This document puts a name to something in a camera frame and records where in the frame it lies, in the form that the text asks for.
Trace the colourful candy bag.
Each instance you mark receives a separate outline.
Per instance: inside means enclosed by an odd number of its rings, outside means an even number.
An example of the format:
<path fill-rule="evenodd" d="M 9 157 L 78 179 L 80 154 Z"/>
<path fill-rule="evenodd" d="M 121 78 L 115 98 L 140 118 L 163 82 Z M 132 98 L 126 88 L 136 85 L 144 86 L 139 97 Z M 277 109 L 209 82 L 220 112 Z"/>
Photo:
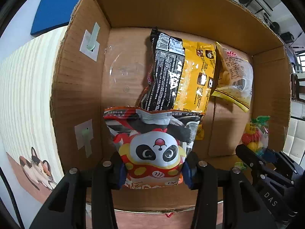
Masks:
<path fill-rule="evenodd" d="M 260 157 L 263 157 L 263 154 L 268 147 L 269 120 L 270 116 L 263 115 L 258 116 L 257 118 L 252 118 L 252 120 L 246 124 L 240 140 L 240 144 L 247 146 L 247 148 Z M 236 162 L 234 167 L 241 171 L 250 168 L 240 158 L 239 162 Z"/>

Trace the yellow clear snack bag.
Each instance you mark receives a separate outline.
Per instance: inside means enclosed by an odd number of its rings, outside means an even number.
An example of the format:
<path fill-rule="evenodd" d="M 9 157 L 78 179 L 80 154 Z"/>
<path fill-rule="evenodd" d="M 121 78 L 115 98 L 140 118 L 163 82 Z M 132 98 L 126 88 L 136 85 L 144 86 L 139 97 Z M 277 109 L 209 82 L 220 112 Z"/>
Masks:
<path fill-rule="evenodd" d="M 252 65 L 235 51 L 218 42 L 216 48 L 221 68 L 218 83 L 212 95 L 235 104 L 244 112 L 249 111 L 254 78 Z"/>

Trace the orange panda snack bag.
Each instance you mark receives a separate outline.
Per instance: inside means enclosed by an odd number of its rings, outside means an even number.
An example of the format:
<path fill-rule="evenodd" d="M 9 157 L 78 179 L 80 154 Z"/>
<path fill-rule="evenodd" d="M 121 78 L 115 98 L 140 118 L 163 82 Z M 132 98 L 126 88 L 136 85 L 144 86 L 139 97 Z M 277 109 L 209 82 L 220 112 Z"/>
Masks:
<path fill-rule="evenodd" d="M 103 119 L 126 169 L 125 186 L 153 189 L 178 185 L 203 114 L 131 107 L 106 109 Z"/>

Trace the yellow black noodle packet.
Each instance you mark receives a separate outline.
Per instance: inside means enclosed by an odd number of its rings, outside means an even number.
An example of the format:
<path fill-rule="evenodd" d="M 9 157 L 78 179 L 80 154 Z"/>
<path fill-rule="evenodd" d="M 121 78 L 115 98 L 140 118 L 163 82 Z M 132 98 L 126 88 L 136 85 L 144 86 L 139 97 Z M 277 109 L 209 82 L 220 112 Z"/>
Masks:
<path fill-rule="evenodd" d="M 205 114 L 214 86 L 215 44 L 173 37 L 157 28 L 150 41 L 153 65 L 140 108 Z"/>

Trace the white quilted chair right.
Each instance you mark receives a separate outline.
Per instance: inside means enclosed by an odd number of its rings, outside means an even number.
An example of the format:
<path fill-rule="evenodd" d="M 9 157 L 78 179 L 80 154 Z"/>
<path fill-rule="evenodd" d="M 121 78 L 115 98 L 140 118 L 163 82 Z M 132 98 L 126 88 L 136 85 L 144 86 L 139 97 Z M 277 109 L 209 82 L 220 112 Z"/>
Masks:
<path fill-rule="evenodd" d="M 304 157 L 304 121 L 291 118 L 283 152 L 298 164 Z"/>

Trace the striped cat table mat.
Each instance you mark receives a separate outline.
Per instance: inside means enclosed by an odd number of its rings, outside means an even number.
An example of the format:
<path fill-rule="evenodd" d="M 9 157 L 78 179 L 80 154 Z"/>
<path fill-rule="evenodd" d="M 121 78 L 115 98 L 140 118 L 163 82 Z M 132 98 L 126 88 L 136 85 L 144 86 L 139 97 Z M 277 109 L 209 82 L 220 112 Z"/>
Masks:
<path fill-rule="evenodd" d="M 7 158 L 19 184 L 39 202 L 46 201 L 63 178 L 50 112 L 55 61 L 66 27 L 32 39 L 1 62 L 1 136 Z M 121 28 L 110 34 L 107 47 L 111 63 L 105 68 L 108 106 L 130 109 L 136 104 L 145 77 L 144 62 L 119 65 L 122 46 L 131 54 L 150 53 L 148 28 Z"/>

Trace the dark wooden chair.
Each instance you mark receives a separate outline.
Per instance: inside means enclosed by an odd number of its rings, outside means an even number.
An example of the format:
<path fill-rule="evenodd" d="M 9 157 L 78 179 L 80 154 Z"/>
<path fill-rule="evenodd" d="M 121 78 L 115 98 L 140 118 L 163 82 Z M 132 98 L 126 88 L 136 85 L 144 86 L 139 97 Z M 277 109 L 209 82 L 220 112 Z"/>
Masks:
<path fill-rule="evenodd" d="M 305 78 L 299 78 L 297 74 L 291 74 L 291 99 L 305 103 L 305 100 L 300 97 L 300 94 L 304 94 L 304 86 L 300 85 L 300 82 L 304 82 Z"/>

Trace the black floor speaker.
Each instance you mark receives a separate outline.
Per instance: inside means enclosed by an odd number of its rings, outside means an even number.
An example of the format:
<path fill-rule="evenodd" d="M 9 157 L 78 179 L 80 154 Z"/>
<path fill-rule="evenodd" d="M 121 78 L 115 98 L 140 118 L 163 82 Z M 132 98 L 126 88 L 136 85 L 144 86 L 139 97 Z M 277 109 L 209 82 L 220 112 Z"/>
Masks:
<path fill-rule="evenodd" d="M 280 37 L 286 44 L 292 44 L 295 40 L 294 35 L 289 31 L 282 33 Z"/>

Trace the small barbell on floor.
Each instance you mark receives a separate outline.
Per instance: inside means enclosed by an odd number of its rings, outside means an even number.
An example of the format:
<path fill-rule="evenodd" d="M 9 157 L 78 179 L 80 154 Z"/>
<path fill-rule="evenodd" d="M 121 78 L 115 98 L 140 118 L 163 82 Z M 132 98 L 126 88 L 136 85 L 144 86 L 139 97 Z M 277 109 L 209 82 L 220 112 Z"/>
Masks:
<path fill-rule="evenodd" d="M 267 13 L 264 13 L 263 19 L 269 28 L 277 35 L 281 35 L 281 28 L 277 22 L 272 22 Z"/>

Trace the grey padded chair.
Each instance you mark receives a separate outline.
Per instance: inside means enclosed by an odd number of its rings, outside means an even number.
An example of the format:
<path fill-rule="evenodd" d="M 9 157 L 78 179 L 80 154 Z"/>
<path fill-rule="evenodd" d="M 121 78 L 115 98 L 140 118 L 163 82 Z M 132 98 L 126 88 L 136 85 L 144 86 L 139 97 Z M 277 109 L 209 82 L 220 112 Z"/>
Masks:
<path fill-rule="evenodd" d="M 253 1 L 256 1 L 261 7 L 256 13 L 264 11 L 269 16 L 272 15 L 275 6 L 277 6 L 281 2 L 280 0 L 250 0 L 249 2 L 252 3 Z"/>

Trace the blue seat cushion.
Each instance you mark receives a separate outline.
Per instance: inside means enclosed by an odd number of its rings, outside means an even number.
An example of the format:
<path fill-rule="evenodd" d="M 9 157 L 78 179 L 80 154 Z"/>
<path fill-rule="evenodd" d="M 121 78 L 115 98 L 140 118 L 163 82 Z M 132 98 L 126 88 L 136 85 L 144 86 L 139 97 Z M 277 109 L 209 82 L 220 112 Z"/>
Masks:
<path fill-rule="evenodd" d="M 41 0 L 30 34 L 39 36 L 69 24 L 70 16 L 79 0 Z"/>

